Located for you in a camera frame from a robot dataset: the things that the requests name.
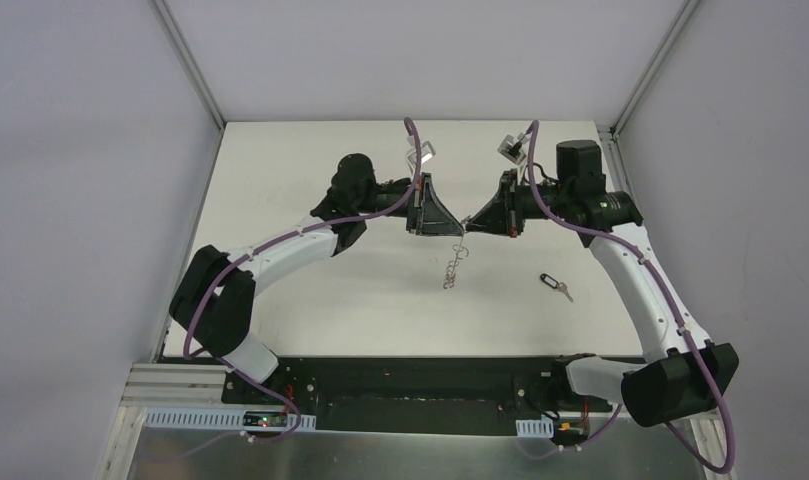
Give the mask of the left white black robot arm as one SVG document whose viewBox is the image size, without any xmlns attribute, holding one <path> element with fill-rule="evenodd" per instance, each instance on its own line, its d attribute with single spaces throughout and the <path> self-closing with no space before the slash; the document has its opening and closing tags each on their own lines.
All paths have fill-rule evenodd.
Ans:
<svg viewBox="0 0 809 480">
<path fill-rule="evenodd" d="M 370 158 L 343 157 L 321 202 L 292 229 L 231 251 L 213 245 L 192 257 L 170 302 L 169 315 L 204 352 L 248 377 L 261 404 L 277 402 L 285 378 L 276 354 L 250 330 L 256 296 L 280 279 L 353 246 L 367 221 L 398 217 L 409 233 L 461 237 L 463 224 L 436 197 L 428 173 L 415 180 L 377 181 Z"/>
</svg>

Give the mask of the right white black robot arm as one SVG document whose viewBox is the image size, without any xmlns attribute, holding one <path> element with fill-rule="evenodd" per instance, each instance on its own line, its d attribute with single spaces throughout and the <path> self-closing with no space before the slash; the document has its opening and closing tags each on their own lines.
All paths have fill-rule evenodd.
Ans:
<svg viewBox="0 0 809 480">
<path fill-rule="evenodd" d="M 586 397 L 597 397 L 623 405 L 643 427 L 719 408 L 739 357 L 731 344 L 716 343 L 692 319 L 655 266 L 634 201 L 606 187 L 599 145 L 593 140 L 558 143 L 556 167 L 556 179 L 534 185 L 523 185 L 512 170 L 504 172 L 496 194 L 465 229 L 515 238 L 526 221 L 555 218 L 577 232 L 619 294 L 644 361 L 629 364 L 593 354 L 560 357 L 547 384 L 549 400 L 570 410 Z"/>
</svg>

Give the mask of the round metal keyring disc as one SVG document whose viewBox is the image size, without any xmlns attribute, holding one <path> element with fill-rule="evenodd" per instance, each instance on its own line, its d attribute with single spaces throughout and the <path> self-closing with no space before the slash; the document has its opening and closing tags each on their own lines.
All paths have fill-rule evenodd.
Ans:
<svg viewBox="0 0 809 480">
<path fill-rule="evenodd" d="M 469 256 L 469 249 L 465 245 L 465 237 L 461 236 L 453 245 L 453 257 L 447 262 L 444 270 L 444 277 L 442 288 L 444 290 L 452 289 L 455 286 L 457 278 L 457 270 L 461 263 Z"/>
</svg>

